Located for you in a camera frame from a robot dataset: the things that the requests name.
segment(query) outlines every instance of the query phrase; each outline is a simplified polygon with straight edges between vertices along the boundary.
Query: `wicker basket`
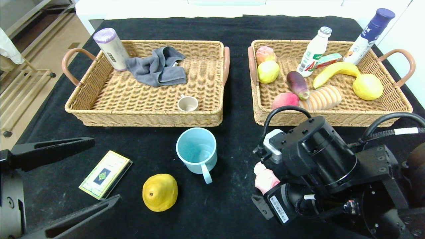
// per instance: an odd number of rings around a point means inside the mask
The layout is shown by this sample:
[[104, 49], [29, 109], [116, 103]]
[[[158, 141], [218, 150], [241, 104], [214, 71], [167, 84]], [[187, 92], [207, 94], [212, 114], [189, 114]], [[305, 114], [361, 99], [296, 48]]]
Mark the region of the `wicker basket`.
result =
[[[286, 75], [289, 71], [296, 69], [309, 42], [308, 40], [255, 40], [248, 48], [254, 118], [258, 124], [264, 125], [267, 115], [271, 112], [270, 107], [274, 98], [279, 93], [291, 91], [286, 83]], [[325, 55], [335, 52], [345, 55], [352, 44], [352, 42], [329, 41]], [[269, 46], [274, 49], [280, 66], [278, 78], [270, 84], [261, 84], [258, 81], [255, 51], [261, 46]], [[403, 53], [411, 65], [409, 73], [397, 83], [381, 63], [394, 52]], [[383, 95], [372, 101], [362, 100], [352, 90], [352, 83], [355, 77], [338, 74], [333, 76], [326, 84], [337, 86], [341, 90], [342, 102], [328, 110], [312, 111], [312, 116], [323, 115], [333, 126], [367, 127], [384, 114], [399, 111], [412, 112], [412, 106], [400, 90], [400, 86], [407, 81], [415, 70], [414, 60], [408, 52], [396, 49], [377, 58], [376, 54], [369, 50], [357, 66], [362, 74], [373, 74], [381, 80], [384, 86]], [[313, 79], [321, 71], [322, 69], [317, 69], [311, 76], [306, 78], [310, 89], [312, 89]], [[388, 120], [380, 126], [391, 126], [395, 120]], [[273, 117], [270, 125], [294, 126], [303, 121], [305, 121], [303, 114], [296, 111], [283, 111]]]
[[[229, 48], [218, 41], [123, 40], [130, 57], [148, 57], [152, 50], [172, 46], [186, 56], [186, 84], [152, 87], [129, 71], [112, 68], [102, 51], [97, 57], [81, 48], [70, 50], [62, 61], [65, 75], [76, 85], [65, 105], [86, 126], [214, 127], [223, 121], [223, 92], [229, 74]], [[75, 52], [93, 63], [79, 82], [67, 69]], [[179, 111], [180, 95], [195, 97], [198, 111]]]

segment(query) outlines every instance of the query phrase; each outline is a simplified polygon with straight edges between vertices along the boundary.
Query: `basket handle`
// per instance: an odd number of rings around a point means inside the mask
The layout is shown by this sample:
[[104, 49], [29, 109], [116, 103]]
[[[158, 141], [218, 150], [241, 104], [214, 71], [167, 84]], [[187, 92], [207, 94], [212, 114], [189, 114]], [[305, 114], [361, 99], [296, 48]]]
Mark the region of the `basket handle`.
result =
[[387, 57], [391, 56], [392, 54], [399, 52], [401, 54], [403, 54], [407, 60], [409, 61], [409, 65], [410, 65], [410, 69], [409, 72], [399, 81], [397, 81], [394, 84], [394, 87], [401, 87], [402, 85], [404, 85], [404, 83], [406, 83], [406, 81], [413, 75], [413, 73], [415, 72], [416, 69], [416, 63], [415, 63], [415, 59], [413, 59], [413, 56], [406, 50], [404, 49], [394, 49], [392, 51], [389, 51], [387, 54], [377, 58], [377, 61], [383, 61], [385, 59], [387, 59]]
[[258, 82], [257, 63], [254, 59], [254, 48], [252, 48], [252, 46], [248, 47], [248, 63], [249, 63], [249, 74], [251, 75], [251, 79], [254, 82], [254, 85], [257, 85], [257, 82]]
[[75, 86], [79, 86], [81, 84], [81, 82], [79, 80], [77, 80], [72, 74], [71, 72], [69, 72], [68, 70], [68, 61], [69, 58], [71, 58], [71, 56], [73, 56], [76, 52], [82, 52], [84, 53], [86, 56], [88, 56], [90, 59], [92, 59], [93, 61], [96, 60], [96, 57], [94, 55], [92, 55], [90, 52], [88, 52], [87, 50], [84, 50], [83, 48], [74, 48], [69, 50], [65, 56], [63, 56], [62, 59], [62, 71], [63, 73], [66, 75], [66, 77], [68, 77], [68, 79], [75, 85]]
[[227, 78], [229, 77], [229, 67], [230, 67], [230, 48], [226, 46], [224, 47], [223, 86], [226, 85]]

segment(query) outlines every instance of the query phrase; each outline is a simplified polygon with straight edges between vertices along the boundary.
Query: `eggplant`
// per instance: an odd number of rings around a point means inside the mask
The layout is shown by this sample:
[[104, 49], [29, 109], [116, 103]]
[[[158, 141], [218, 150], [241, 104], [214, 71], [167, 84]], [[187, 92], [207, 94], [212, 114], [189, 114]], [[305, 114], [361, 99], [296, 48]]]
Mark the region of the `eggplant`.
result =
[[300, 100], [306, 100], [310, 96], [310, 91], [307, 86], [304, 77], [296, 72], [290, 71], [286, 75], [286, 82], [288, 83], [291, 90], [300, 98]]

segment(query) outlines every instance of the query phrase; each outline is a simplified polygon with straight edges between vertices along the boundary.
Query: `blue bottle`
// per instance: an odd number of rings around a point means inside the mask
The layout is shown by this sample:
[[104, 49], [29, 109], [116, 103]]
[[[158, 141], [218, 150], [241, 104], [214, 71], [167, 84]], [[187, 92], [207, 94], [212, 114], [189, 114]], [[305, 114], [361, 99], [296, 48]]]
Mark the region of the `blue bottle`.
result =
[[348, 50], [343, 61], [357, 65], [395, 16], [396, 15], [388, 9], [376, 10], [375, 16]]

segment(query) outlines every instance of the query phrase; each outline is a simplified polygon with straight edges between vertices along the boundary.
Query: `black cable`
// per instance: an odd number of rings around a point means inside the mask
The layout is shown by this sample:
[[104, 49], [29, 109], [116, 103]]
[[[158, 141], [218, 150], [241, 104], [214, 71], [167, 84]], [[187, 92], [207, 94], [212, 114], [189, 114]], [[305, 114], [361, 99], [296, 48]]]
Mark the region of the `black cable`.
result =
[[287, 111], [287, 110], [294, 110], [294, 111], [298, 111], [303, 113], [304, 115], [307, 116], [307, 118], [311, 118], [312, 116], [310, 115], [310, 113], [308, 111], [306, 111], [305, 109], [298, 107], [298, 106], [293, 106], [293, 105], [286, 105], [286, 106], [281, 106], [279, 108], [276, 108], [274, 110], [272, 110], [269, 115], [267, 115], [266, 121], [264, 122], [264, 131], [263, 134], [260, 137], [260, 143], [258, 144], [259, 148], [263, 148], [263, 141], [266, 138], [266, 134], [267, 134], [267, 130], [270, 124], [270, 121], [272, 120], [273, 116], [281, 111]]
[[341, 206], [341, 207], [336, 207], [336, 208], [329, 209], [329, 210], [324, 211], [324, 212], [322, 212], [320, 214], [317, 214], [317, 215], [306, 216], [306, 215], [304, 215], [304, 214], [301, 213], [300, 206], [301, 206], [302, 201], [304, 201], [304, 196], [300, 197], [295, 202], [294, 208], [295, 208], [295, 212], [298, 215], [300, 215], [301, 217], [305, 218], [305, 219], [309, 219], [309, 220], [324, 220], [324, 219], [327, 219], [327, 218], [330, 218], [330, 217], [333, 217], [333, 216], [336, 216], [336, 215], [339, 215], [339, 214], [343, 214], [344, 213], [344, 208]]
[[[418, 129], [418, 134], [425, 133], [425, 128], [417, 128], [417, 129]], [[369, 141], [372, 141], [372, 140], [375, 140], [375, 139], [380, 139], [380, 138], [388, 137], [388, 136], [395, 135], [395, 134], [396, 133], [395, 133], [395, 130], [394, 129], [390, 129], [390, 130], [385, 130], [385, 131], [373, 133], [367, 139], [363, 139], [363, 140], [361, 140], [359, 142], [348, 144], [348, 147], [349, 148], [357, 147], [357, 146], [360, 146], [360, 145], [362, 145], [362, 144], [364, 144], [366, 142], [369, 142]]]
[[366, 140], [367, 138], [370, 137], [370, 135], [376, 130], [376, 128], [378, 127], [378, 125], [380, 125], [382, 122], [387, 121], [389, 119], [393, 119], [393, 118], [411, 118], [413, 120], [415, 120], [416, 122], [418, 122], [419, 124], [422, 125], [422, 127], [425, 128], [425, 119], [422, 118], [421, 116], [417, 115], [417, 114], [413, 114], [413, 113], [408, 113], [408, 112], [395, 112], [395, 113], [390, 113], [390, 114], [386, 114], [384, 116], [381, 116], [380, 118], [378, 118], [377, 120], [375, 120], [363, 133], [362, 137], [360, 138], [359, 142], [362, 143], [364, 142], [364, 140]]

